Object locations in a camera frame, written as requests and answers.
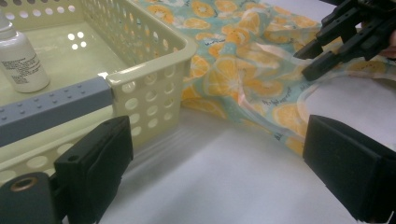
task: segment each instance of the white table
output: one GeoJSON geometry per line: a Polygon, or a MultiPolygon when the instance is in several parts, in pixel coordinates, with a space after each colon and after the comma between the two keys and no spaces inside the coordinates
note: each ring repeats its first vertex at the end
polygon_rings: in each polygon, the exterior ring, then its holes
{"type": "MultiPolygon", "coordinates": [[[[333,9],[318,0],[266,2],[316,21],[333,9]]],[[[177,128],[139,148],[101,223],[357,222],[303,159],[273,137],[182,108],[177,128]]]]}

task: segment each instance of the orange flower pattern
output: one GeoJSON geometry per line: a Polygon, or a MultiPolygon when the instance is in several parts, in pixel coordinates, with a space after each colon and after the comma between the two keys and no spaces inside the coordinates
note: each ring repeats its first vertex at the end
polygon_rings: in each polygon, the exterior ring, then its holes
{"type": "MultiPolygon", "coordinates": [[[[292,55],[315,37],[317,22],[260,0],[136,2],[199,45],[184,77],[183,106],[261,126],[303,153],[307,124],[298,99],[316,83],[304,80],[306,62],[292,55]]],[[[390,66],[357,60],[334,70],[383,74],[390,66]]]]}

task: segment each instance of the bottle cap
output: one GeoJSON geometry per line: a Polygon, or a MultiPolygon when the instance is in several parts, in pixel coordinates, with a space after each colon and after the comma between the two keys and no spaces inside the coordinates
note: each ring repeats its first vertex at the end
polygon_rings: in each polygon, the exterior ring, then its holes
{"type": "Polygon", "coordinates": [[[10,22],[7,19],[6,15],[0,10],[0,32],[8,29],[10,26],[10,22]]]}

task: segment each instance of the basket hole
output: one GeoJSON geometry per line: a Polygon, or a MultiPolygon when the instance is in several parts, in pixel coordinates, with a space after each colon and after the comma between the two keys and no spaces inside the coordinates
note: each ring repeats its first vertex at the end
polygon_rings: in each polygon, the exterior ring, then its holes
{"type": "Polygon", "coordinates": [[[148,108],[148,115],[153,116],[157,113],[158,111],[158,106],[152,105],[151,107],[148,108]]]}
{"type": "Polygon", "coordinates": [[[148,122],[148,127],[149,128],[154,128],[155,126],[157,126],[158,124],[158,120],[157,119],[152,119],[151,121],[148,122]]]}
{"type": "Polygon", "coordinates": [[[175,89],[175,84],[173,82],[165,86],[165,93],[169,94],[175,89]]]}
{"type": "Polygon", "coordinates": [[[146,36],[149,36],[149,27],[145,25],[145,34],[146,36]]]}
{"type": "Polygon", "coordinates": [[[166,113],[164,116],[163,116],[163,119],[164,120],[169,120],[169,119],[171,119],[173,117],[173,114],[172,113],[166,113]]]}
{"type": "Polygon", "coordinates": [[[169,50],[169,43],[166,39],[163,40],[163,49],[164,50],[169,50]]]}
{"type": "Polygon", "coordinates": [[[157,80],[157,74],[150,74],[145,76],[145,83],[147,85],[153,84],[157,80]]]}
{"type": "Polygon", "coordinates": [[[41,16],[40,10],[38,10],[38,9],[33,9],[33,15],[36,16],[36,17],[41,16]]]}
{"type": "Polygon", "coordinates": [[[56,10],[59,12],[59,13],[64,13],[64,8],[63,7],[57,7],[56,8],[56,10]]]}
{"type": "Polygon", "coordinates": [[[8,6],[8,3],[5,0],[0,0],[0,7],[7,7],[7,6],[8,6]]]}
{"type": "Polygon", "coordinates": [[[142,133],[142,128],[141,127],[135,127],[131,131],[132,136],[138,136],[140,133],[142,133]]]}
{"type": "Polygon", "coordinates": [[[37,169],[37,168],[45,166],[48,161],[49,161],[49,159],[47,157],[38,156],[38,157],[34,157],[34,158],[30,159],[28,162],[26,162],[26,165],[29,168],[37,169]]]}
{"type": "Polygon", "coordinates": [[[81,38],[83,38],[83,37],[84,37],[84,33],[82,33],[82,32],[78,32],[78,33],[77,33],[77,36],[78,36],[78,38],[80,38],[80,39],[81,39],[81,38]]]}
{"type": "Polygon", "coordinates": [[[69,40],[74,40],[76,37],[75,37],[73,34],[68,34],[68,35],[67,35],[67,38],[68,38],[69,40]]]}
{"type": "Polygon", "coordinates": [[[138,103],[139,102],[136,98],[132,98],[125,103],[125,108],[127,110],[133,110],[137,107],[138,103]]]}
{"type": "Polygon", "coordinates": [[[14,4],[15,4],[16,6],[22,5],[22,1],[21,1],[21,0],[13,0],[12,2],[14,2],[14,4]]]}
{"type": "Polygon", "coordinates": [[[128,32],[129,32],[129,27],[127,24],[124,25],[124,32],[125,32],[125,34],[128,34],[128,32]]]}
{"type": "Polygon", "coordinates": [[[137,28],[139,28],[139,29],[142,28],[142,23],[140,22],[139,18],[136,19],[136,25],[137,25],[137,28]]]}
{"type": "Polygon", "coordinates": [[[72,146],[73,146],[73,144],[71,144],[71,143],[67,143],[67,144],[61,145],[60,147],[58,147],[58,149],[56,149],[56,152],[59,155],[62,155],[72,146]]]}
{"type": "Polygon", "coordinates": [[[127,84],[122,85],[122,91],[125,93],[131,93],[136,88],[136,84],[134,82],[130,82],[127,84]]]}
{"type": "Polygon", "coordinates": [[[137,123],[139,120],[140,120],[140,115],[139,115],[139,114],[132,114],[132,115],[129,117],[129,121],[130,121],[132,124],[137,123]]]}
{"type": "Polygon", "coordinates": [[[76,8],[74,6],[69,6],[68,9],[69,9],[70,12],[75,12],[76,11],[76,8]]]}
{"type": "Polygon", "coordinates": [[[146,100],[148,102],[155,100],[157,98],[157,92],[156,91],[149,91],[146,93],[146,100]]]}
{"type": "Polygon", "coordinates": [[[46,13],[47,13],[47,15],[52,15],[52,14],[53,14],[53,11],[52,11],[51,8],[47,7],[47,8],[46,8],[46,13]]]}
{"type": "Polygon", "coordinates": [[[29,17],[29,14],[26,11],[20,11],[20,16],[24,19],[29,17]]]}
{"type": "Polygon", "coordinates": [[[146,43],[146,52],[149,53],[150,50],[151,50],[151,47],[150,47],[149,43],[146,43]]]}
{"type": "Polygon", "coordinates": [[[168,107],[171,107],[174,102],[175,102],[175,100],[172,99],[172,98],[171,99],[167,99],[163,105],[168,108],[168,107]]]}
{"type": "Polygon", "coordinates": [[[0,183],[5,184],[9,180],[15,178],[17,173],[15,171],[7,170],[0,172],[0,183]]]}
{"type": "Polygon", "coordinates": [[[154,43],[158,44],[158,42],[159,42],[159,37],[158,37],[157,32],[154,31],[154,32],[152,33],[152,38],[153,38],[153,40],[154,40],[154,43]]]}
{"type": "Polygon", "coordinates": [[[131,20],[131,22],[134,22],[134,15],[132,15],[132,13],[129,13],[129,20],[131,20]]]}
{"type": "Polygon", "coordinates": [[[134,39],[134,31],[133,30],[131,31],[131,37],[132,37],[132,39],[134,39]]]}
{"type": "Polygon", "coordinates": [[[10,12],[6,13],[6,17],[7,17],[7,19],[10,20],[10,21],[15,20],[15,15],[12,14],[12,13],[10,13],[10,12]]]}
{"type": "Polygon", "coordinates": [[[165,76],[172,77],[175,74],[175,66],[170,66],[165,69],[165,76]]]}
{"type": "Polygon", "coordinates": [[[156,49],[153,51],[152,54],[153,54],[153,57],[154,57],[154,58],[160,57],[160,52],[159,52],[158,50],[156,50],[156,49]]]}

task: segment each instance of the metal hole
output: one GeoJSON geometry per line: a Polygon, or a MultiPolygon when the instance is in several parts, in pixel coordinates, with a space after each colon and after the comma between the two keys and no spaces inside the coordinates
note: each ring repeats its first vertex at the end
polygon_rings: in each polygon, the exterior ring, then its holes
{"type": "Polygon", "coordinates": [[[36,177],[26,177],[21,179],[11,185],[11,190],[14,192],[20,192],[31,188],[37,183],[38,179],[36,177]]]}

